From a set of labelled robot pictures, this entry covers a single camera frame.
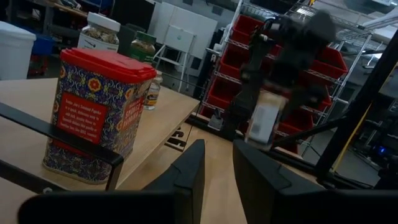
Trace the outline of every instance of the wooden table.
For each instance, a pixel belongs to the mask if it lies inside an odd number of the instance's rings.
[[[0,102],[50,121],[57,79],[10,80],[0,82]],[[124,161],[117,187],[146,158],[157,152],[198,106],[198,101],[162,88],[156,109],[144,111],[132,154]],[[42,167],[47,138],[16,123],[0,118],[0,159],[70,190],[102,190],[105,184],[90,185]]]
[[[182,124],[182,130],[187,132],[191,128],[188,124]],[[245,224],[243,206],[236,186],[234,167],[233,167],[233,144],[230,141],[219,138],[206,131],[192,128],[187,145],[191,145],[196,139],[204,139],[206,147],[205,159],[205,192],[203,196],[203,208],[201,214],[201,223],[205,224]],[[297,158],[297,154],[277,148],[280,151],[291,154]],[[162,150],[153,153],[148,157],[147,162],[140,166],[131,175],[129,183],[120,186],[120,189],[140,190],[148,183],[158,177],[180,154],[167,146]],[[293,167],[288,169],[315,181],[315,178]]]

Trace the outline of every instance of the small bottle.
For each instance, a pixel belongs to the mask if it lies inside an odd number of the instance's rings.
[[[155,109],[157,98],[159,97],[160,84],[163,81],[162,72],[156,71],[157,75],[150,84],[148,95],[145,99],[144,108],[145,110]]]

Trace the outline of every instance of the glass jar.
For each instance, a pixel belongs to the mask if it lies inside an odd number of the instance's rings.
[[[80,32],[78,48],[118,51],[120,23],[92,12],[87,22]]]
[[[137,37],[130,45],[130,57],[152,65],[156,54],[155,43],[156,37],[137,31]]]
[[[148,95],[145,99],[144,108],[146,110],[155,109],[155,105],[159,97],[160,84],[162,83],[163,78],[162,78],[162,72],[156,71],[156,73],[157,75],[150,84]]]

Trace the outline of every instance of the cable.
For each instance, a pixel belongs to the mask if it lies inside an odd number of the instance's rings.
[[[340,162],[341,162],[341,160],[342,160],[342,158],[343,158],[343,156],[344,156],[344,154],[345,154],[345,152],[346,152],[346,150],[347,150],[347,148],[348,148],[348,146],[349,146],[351,140],[353,139],[354,135],[355,135],[356,132],[358,131],[359,127],[362,125],[362,122],[363,122],[363,120],[365,119],[366,115],[368,114],[368,111],[369,111],[369,109],[370,109],[371,106],[372,106],[372,104],[369,105],[369,107],[367,108],[367,110],[366,110],[365,113],[363,114],[361,120],[359,120],[358,124],[356,125],[354,131],[353,131],[353,132],[351,133],[351,135],[349,136],[349,138],[348,138],[346,144],[344,145],[343,150],[341,151],[340,155],[339,155],[338,158],[337,158],[336,165],[332,168],[332,172],[336,172],[337,167],[340,165]]]

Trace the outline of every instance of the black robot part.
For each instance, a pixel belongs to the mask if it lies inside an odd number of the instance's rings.
[[[281,120],[302,105],[316,107],[329,97],[322,86],[309,84],[304,87],[297,85],[296,81],[299,73],[309,69],[317,54],[335,39],[335,25],[329,14],[323,11],[305,24],[281,16],[269,19],[262,27],[257,27],[249,46],[249,63],[241,67],[242,91],[234,97],[226,110],[226,122],[222,129],[224,134],[233,139],[239,124],[251,118],[264,83],[276,90],[292,93]],[[270,74],[264,75],[261,71],[262,61],[278,43],[283,44],[284,48],[275,60]]]

